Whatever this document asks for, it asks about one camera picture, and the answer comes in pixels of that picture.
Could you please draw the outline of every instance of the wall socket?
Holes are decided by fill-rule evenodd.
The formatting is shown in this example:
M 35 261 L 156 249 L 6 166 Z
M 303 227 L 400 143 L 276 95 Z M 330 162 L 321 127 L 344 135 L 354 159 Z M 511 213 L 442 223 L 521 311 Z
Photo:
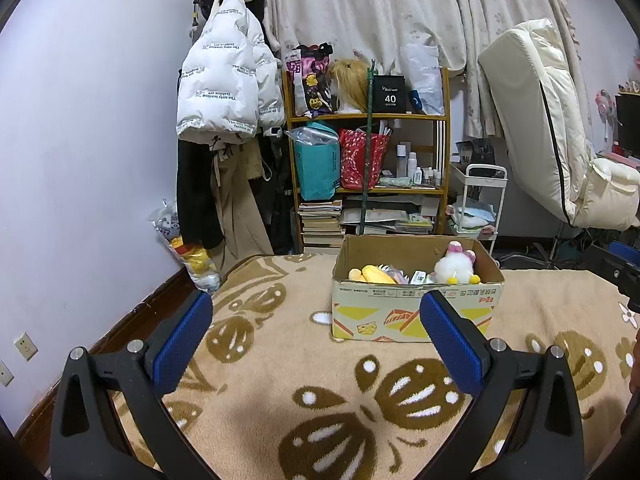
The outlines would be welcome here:
M 18 352 L 20 352 L 20 354 L 22 354 L 22 357 L 27 359 L 27 361 L 38 352 L 36 345 L 33 344 L 33 341 L 26 332 L 23 332 L 14 344 L 18 349 Z
M 14 375 L 9 371 L 9 368 L 0 361 L 0 383 L 8 386 L 12 380 L 14 380 Z

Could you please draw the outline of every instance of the white puffer jacket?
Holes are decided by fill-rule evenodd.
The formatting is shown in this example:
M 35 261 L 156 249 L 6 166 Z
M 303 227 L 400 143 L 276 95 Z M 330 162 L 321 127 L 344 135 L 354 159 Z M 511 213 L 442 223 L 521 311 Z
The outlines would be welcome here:
M 176 131 L 198 144 L 242 144 L 284 120 L 278 63 L 252 0 L 219 0 L 182 64 Z

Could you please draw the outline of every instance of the curtain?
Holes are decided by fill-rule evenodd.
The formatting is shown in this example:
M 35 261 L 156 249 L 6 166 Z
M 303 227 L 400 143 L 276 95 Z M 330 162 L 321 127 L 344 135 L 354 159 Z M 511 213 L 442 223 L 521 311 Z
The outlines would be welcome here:
M 327 42 L 334 59 L 359 51 L 398 72 L 399 47 L 426 43 L 454 74 L 466 64 L 465 33 L 456 0 L 270 0 L 268 26 L 277 31 L 281 58 L 299 44 Z
M 568 0 L 458 0 L 466 40 L 467 110 L 465 133 L 470 137 L 501 136 L 502 129 L 488 81 L 478 55 L 505 30 L 521 22 L 550 18 L 558 28 L 565 59 L 574 78 L 580 113 L 588 139 L 592 139 L 590 108 L 580 68 L 575 28 Z

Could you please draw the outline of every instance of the bottle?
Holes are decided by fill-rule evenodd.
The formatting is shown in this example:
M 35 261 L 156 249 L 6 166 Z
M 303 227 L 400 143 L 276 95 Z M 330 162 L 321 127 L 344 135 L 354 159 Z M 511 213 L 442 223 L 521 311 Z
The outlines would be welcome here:
M 396 146 L 396 177 L 401 178 L 406 175 L 406 146 L 398 144 Z
M 406 176 L 412 178 L 417 167 L 418 160 L 415 158 L 415 152 L 409 152 L 409 160 L 406 162 Z

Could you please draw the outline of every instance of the beige blanket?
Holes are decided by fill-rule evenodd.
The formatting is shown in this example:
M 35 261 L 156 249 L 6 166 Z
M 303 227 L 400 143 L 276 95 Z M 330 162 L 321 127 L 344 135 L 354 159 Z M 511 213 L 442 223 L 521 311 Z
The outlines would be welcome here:
M 222 479 L 412 479 L 468 405 L 433 345 L 332 337 L 333 264 L 309 254 L 254 258 L 215 295 L 212 328 L 164 402 Z M 565 349 L 591 463 L 630 398 L 637 321 L 626 298 L 589 272 L 504 275 L 487 337 L 517 350 Z M 518 398 L 479 465 L 495 458 Z M 152 465 L 122 396 L 116 405 Z

